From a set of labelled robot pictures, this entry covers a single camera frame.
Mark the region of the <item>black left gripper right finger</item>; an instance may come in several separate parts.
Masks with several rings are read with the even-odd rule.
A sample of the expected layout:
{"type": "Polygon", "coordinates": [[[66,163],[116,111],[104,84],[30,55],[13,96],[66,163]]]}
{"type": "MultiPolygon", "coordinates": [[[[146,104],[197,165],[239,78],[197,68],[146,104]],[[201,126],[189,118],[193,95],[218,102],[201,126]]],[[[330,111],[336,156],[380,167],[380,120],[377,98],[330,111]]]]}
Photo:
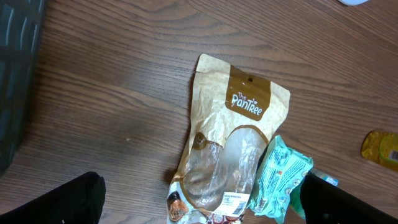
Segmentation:
{"type": "Polygon", "coordinates": [[[307,224],[397,224],[397,219],[309,174],[300,191],[307,224]]]}

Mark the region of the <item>green white tissue pack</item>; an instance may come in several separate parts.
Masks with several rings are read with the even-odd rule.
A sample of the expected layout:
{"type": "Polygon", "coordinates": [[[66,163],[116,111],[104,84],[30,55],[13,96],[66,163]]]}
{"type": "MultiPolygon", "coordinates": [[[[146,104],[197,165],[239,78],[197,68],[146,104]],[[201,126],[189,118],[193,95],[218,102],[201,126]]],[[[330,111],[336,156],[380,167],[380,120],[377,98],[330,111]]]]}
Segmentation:
{"type": "MultiPolygon", "coordinates": [[[[331,185],[334,185],[335,187],[338,186],[338,179],[316,169],[316,168],[312,168],[310,171],[307,172],[307,175],[309,174],[313,174],[319,178],[321,178],[322,180],[324,180],[325,182],[328,182],[331,185]]],[[[300,199],[300,193],[301,193],[301,188],[302,185],[304,183],[305,178],[303,178],[303,180],[301,181],[301,183],[299,183],[299,185],[293,189],[293,191],[290,193],[290,203],[289,206],[291,207],[291,209],[302,219],[305,219],[305,211],[302,207],[302,203],[301,203],[301,199],[300,199]]]]}

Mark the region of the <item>teal tissue packet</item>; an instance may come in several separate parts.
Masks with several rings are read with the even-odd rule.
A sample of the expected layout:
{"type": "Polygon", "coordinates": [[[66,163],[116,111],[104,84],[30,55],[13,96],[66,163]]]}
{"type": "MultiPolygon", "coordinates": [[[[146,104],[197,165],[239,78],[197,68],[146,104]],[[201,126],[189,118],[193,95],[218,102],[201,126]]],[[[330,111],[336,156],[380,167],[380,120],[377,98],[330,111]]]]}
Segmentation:
{"type": "Polygon", "coordinates": [[[256,216],[267,216],[283,223],[290,194],[312,168],[312,158],[288,147],[281,136],[276,136],[257,170],[248,208],[256,216]]]}

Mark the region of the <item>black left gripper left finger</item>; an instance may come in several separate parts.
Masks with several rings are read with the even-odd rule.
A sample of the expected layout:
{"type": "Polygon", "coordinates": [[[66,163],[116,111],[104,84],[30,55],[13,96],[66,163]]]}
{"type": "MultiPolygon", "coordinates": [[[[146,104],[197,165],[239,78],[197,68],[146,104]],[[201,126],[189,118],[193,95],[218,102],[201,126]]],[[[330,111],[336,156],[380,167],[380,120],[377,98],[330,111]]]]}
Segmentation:
{"type": "Polygon", "coordinates": [[[105,202],[104,178],[87,172],[1,215],[1,223],[87,223],[100,221],[105,202]]]}

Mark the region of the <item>brown snack bag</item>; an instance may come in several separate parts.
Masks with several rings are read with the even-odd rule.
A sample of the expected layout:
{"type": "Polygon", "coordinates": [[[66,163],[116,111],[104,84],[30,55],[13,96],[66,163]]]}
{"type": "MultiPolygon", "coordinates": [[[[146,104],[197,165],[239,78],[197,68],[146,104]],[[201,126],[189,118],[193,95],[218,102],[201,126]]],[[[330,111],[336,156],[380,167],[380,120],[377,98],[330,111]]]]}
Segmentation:
{"type": "Polygon", "coordinates": [[[290,92],[200,55],[190,132],[167,196],[168,223],[241,223],[259,160],[285,121],[290,92]]]}

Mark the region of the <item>yellow liquid bottle grey cap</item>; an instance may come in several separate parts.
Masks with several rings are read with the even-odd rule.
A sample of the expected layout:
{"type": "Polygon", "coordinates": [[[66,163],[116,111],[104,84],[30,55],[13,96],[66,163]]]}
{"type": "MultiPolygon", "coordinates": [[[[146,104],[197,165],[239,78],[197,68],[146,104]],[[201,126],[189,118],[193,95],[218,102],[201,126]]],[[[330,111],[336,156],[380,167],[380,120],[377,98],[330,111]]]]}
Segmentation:
{"type": "Polygon", "coordinates": [[[397,171],[397,133],[373,130],[361,146],[361,155],[390,170],[397,171]]]}

